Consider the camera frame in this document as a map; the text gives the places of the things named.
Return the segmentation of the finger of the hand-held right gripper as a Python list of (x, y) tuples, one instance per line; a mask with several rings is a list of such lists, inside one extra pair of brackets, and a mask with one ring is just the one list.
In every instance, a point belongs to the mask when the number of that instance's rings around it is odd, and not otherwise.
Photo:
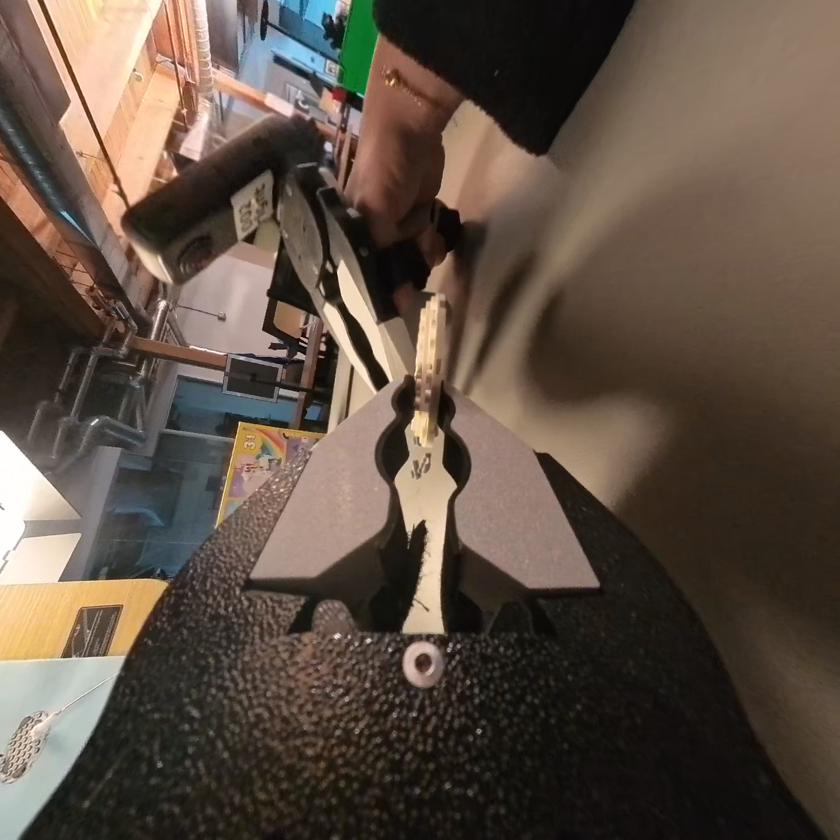
[(380, 335), (382, 320), (375, 305), (355, 291), (351, 292), (349, 300), (341, 293), (333, 301), (319, 291), (307, 294), (315, 314), (325, 321), (332, 337), (363, 382), (374, 392), (393, 382)]
[(339, 302), (353, 366), (372, 389), (414, 373), (416, 345), (395, 303), (410, 281), (414, 258), (404, 248), (375, 248), (364, 222), (336, 223)]

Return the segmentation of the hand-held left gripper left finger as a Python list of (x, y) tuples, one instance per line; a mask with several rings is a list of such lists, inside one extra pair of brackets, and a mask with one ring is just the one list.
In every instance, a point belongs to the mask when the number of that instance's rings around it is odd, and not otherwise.
[(389, 384), (312, 448), (249, 575), (251, 591), (337, 601), (362, 629), (403, 630), (417, 537), (396, 475), (408, 461), (413, 404), (413, 384)]

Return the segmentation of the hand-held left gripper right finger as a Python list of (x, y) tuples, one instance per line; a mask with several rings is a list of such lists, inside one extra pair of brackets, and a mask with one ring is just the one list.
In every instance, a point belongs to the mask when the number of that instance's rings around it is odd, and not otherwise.
[(440, 408), (420, 479), (420, 633), (455, 631), (457, 595), (492, 618), (511, 602), (600, 591), (535, 452), (453, 387)]

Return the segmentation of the round cream lego plate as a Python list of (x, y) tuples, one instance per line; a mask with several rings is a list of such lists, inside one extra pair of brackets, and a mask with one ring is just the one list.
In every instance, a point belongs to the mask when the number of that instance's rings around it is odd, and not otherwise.
[(414, 372), (415, 443), (431, 448), (438, 435), (438, 408), (448, 364), (449, 305), (442, 293), (427, 300), (419, 314)]

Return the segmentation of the yellow lego set box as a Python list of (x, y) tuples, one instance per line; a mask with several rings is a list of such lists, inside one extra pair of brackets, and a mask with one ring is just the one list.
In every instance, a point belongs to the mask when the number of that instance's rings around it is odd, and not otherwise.
[(325, 434), (257, 423), (239, 423), (227, 465), (215, 527), (271, 479), (301, 451), (310, 450)]

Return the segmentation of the person's right hand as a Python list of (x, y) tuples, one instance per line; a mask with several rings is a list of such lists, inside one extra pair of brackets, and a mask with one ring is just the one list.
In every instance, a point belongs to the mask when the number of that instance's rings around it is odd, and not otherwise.
[(399, 49), (377, 46), (345, 189), (377, 247), (407, 238), (406, 219), (438, 195), (443, 133), (462, 101), (455, 88)]

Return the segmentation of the dark screen on stand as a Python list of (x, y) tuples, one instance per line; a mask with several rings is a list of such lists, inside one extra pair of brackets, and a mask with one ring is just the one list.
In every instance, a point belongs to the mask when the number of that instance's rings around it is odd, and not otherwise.
[(252, 354), (229, 353), (222, 384), (222, 393), (267, 403), (276, 403), (284, 365)]

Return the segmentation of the stack of green trays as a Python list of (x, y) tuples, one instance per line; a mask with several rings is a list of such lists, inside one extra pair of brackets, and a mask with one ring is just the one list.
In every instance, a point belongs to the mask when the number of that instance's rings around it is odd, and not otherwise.
[(352, 1), (345, 19), (339, 51), (338, 81), (342, 88), (363, 97), (379, 30), (374, 20), (374, 1)]

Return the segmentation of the white studio light panel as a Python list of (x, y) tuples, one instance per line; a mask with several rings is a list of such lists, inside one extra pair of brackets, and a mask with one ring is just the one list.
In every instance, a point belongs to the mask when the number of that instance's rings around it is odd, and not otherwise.
[(1, 584), (58, 582), (80, 539), (80, 514), (1, 433)]

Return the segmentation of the wooden board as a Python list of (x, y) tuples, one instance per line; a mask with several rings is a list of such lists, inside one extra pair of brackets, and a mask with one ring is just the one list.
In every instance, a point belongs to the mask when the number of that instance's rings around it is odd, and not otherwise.
[(126, 655), (167, 583), (154, 579), (1, 587), (1, 660)]

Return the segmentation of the pale blue printed card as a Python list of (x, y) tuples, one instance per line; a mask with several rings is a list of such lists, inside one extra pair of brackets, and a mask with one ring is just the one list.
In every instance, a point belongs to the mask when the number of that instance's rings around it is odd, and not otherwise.
[(2, 662), (2, 789), (57, 784), (67, 775), (123, 663), (123, 656)]

